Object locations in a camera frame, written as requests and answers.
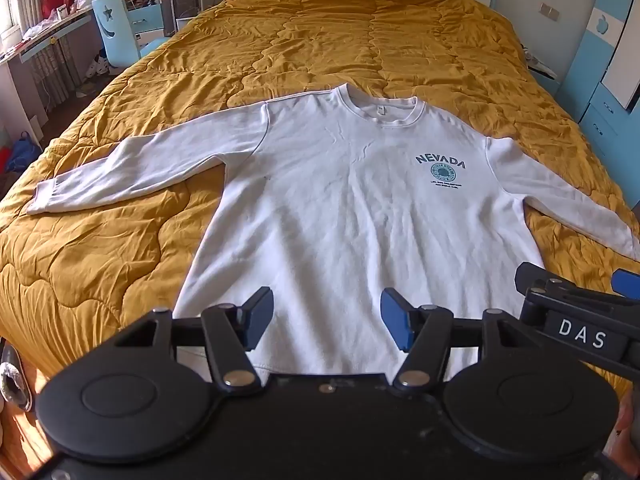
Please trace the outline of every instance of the apple-shaped cutout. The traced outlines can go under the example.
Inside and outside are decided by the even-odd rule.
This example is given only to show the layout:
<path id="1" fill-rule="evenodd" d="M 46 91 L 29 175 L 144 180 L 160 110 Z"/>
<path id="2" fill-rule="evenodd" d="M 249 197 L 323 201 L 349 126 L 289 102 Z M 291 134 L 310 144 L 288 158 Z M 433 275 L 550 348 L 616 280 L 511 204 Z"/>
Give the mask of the apple-shaped cutout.
<path id="1" fill-rule="evenodd" d="M 608 30 L 609 30 L 609 22 L 607 21 L 607 19 L 604 17 L 604 14 L 602 15 L 602 17 L 598 20 L 598 25 L 596 26 L 596 30 L 600 33 L 600 34 L 605 34 Z"/>

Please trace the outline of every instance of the bed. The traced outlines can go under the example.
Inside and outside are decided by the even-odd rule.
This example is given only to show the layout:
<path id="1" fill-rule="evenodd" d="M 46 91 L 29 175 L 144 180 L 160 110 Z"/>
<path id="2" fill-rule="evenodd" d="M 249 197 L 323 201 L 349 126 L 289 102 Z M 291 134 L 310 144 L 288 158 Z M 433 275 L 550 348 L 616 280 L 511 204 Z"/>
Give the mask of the bed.
<path id="1" fill-rule="evenodd" d="M 511 24 L 483 4 L 225 0 L 107 86 L 2 200 L 0 334 L 51 376 L 154 306 L 174 305 L 222 195 L 223 168 L 141 199 L 27 216 L 37 182 L 127 136 L 343 82 L 373 96 L 417 95 L 488 136 L 513 137 L 640 235 L 578 126 L 527 70 Z M 548 269 L 580 286 L 610 290 L 613 270 L 640 272 L 531 209 L 527 224 Z"/>

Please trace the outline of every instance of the black circular cover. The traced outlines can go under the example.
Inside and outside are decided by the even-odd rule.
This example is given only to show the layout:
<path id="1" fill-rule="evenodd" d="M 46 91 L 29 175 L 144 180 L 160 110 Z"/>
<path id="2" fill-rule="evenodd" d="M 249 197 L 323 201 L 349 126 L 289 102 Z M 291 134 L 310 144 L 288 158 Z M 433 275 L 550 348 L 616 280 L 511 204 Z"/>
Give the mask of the black circular cover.
<path id="1" fill-rule="evenodd" d="M 36 414 L 52 444 L 67 454 L 130 463 L 184 443 L 206 420 L 209 405 L 210 385 L 191 369 L 152 349 L 113 349 L 53 377 L 38 396 Z"/>
<path id="2" fill-rule="evenodd" d="M 615 392 L 578 361 L 513 349 L 469 366 L 446 385 L 454 425 L 489 456 L 550 462 L 604 445 L 618 414 Z"/>

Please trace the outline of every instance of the curtain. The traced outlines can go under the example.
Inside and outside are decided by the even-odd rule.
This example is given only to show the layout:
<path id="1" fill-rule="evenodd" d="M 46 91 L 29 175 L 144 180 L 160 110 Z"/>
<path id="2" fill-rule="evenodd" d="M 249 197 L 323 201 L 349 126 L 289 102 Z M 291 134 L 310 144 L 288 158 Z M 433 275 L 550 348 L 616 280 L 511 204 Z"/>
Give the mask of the curtain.
<path id="1" fill-rule="evenodd" d="M 15 18 L 22 32 L 43 19 L 41 2 L 17 0 Z M 60 38 L 57 43 L 44 48 L 30 62 L 38 93 L 47 111 L 64 102 L 81 83 L 67 38 Z"/>

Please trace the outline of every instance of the electrical socket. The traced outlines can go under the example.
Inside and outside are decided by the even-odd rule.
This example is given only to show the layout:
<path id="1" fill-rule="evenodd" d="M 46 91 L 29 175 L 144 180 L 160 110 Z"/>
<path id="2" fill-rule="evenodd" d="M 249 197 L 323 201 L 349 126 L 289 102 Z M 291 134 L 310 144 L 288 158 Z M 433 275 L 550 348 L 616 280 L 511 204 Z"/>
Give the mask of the electrical socket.
<path id="1" fill-rule="evenodd" d="M 547 5 L 547 4 L 542 4 L 540 6 L 540 14 L 542 14 L 543 16 L 548 17 L 550 20 L 554 20 L 555 22 L 560 17 L 560 11 L 557 10 L 557 9 L 554 9 L 553 7 L 551 7 L 551 6 Z"/>

